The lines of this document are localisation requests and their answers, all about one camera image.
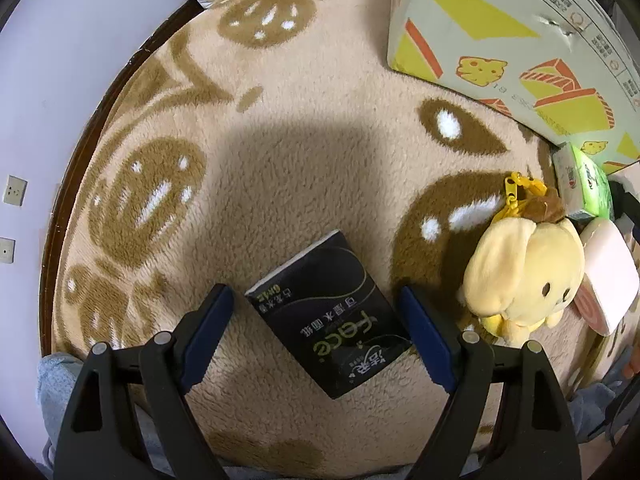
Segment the screw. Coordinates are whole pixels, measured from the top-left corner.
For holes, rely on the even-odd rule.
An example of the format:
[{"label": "screw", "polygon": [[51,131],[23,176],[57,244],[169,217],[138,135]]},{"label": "screw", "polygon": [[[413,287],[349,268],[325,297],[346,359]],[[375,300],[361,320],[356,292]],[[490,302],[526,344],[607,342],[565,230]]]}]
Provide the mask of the screw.
[{"label": "screw", "polygon": [[171,332],[158,332],[154,336],[154,343],[157,345],[166,345],[171,341]]},{"label": "screw", "polygon": [[104,354],[107,351],[107,343],[96,343],[91,352],[96,355]]},{"label": "screw", "polygon": [[539,354],[540,352],[542,352],[542,345],[537,341],[527,341],[527,348],[534,354]]},{"label": "screw", "polygon": [[462,339],[467,343],[474,345],[478,341],[480,341],[480,336],[477,333],[475,333],[473,330],[465,330],[462,333]]}]

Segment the wall switch plate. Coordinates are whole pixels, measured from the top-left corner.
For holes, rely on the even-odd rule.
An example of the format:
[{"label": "wall switch plate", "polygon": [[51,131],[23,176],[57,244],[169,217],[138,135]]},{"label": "wall switch plate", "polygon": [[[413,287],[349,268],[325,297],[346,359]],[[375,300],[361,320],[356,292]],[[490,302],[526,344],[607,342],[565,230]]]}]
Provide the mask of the wall switch plate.
[{"label": "wall switch plate", "polygon": [[14,262],[15,240],[0,238],[0,264],[12,264]]},{"label": "wall switch plate", "polygon": [[4,190],[4,198],[2,201],[5,204],[22,205],[22,199],[24,199],[24,191],[27,189],[27,181],[16,176],[9,175],[6,180],[6,189]]}]

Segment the blanket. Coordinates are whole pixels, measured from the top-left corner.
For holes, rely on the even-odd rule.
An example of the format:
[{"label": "blanket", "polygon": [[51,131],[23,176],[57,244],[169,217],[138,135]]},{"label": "blanket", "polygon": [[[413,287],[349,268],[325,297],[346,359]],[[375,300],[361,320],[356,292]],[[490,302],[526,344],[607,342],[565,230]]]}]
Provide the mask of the blanket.
[{"label": "blanket", "polygon": [[[385,63],[390,0],[225,0],[127,83],[84,176],[56,283],[56,350],[172,330],[216,282],[236,309],[187,396],[215,453],[287,476],[414,462],[447,396],[408,351],[337,400],[242,294],[334,228],[391,300],[434,291],[460,326],[462,275],[511,171],[554,180],[549,145]],[[584,354],[568,309],[537,330],[561,384]],[[487,442],[492,388],[477,444]]]}]

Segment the pink and white object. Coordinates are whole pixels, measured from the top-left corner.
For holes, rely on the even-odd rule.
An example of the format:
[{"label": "pink and white object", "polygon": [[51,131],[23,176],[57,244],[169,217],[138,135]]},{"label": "pink and white object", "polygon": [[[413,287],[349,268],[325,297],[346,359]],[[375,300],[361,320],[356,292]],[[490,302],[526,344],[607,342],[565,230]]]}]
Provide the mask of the pink and white object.
[{"label": "pink and white object", "polygon": [[574,302],[598,334],[611,335],[638,294],[640,278],[616,225],[596,218],[580,234],[584,279]]}]

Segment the wall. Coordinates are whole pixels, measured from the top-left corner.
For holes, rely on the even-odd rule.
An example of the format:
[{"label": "wall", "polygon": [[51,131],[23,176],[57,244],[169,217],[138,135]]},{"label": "wall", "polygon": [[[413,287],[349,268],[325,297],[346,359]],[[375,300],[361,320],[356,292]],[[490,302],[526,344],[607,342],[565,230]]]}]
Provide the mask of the wall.
[{"label": "wall", "polygon": [[21,0],[0,32],[0,192],[28,181],[21,208],[0,202],[0,413],[28,455],[46,442],[34,398],[38,287],[50,212],[82,129],[135,50],[185,0]]}]

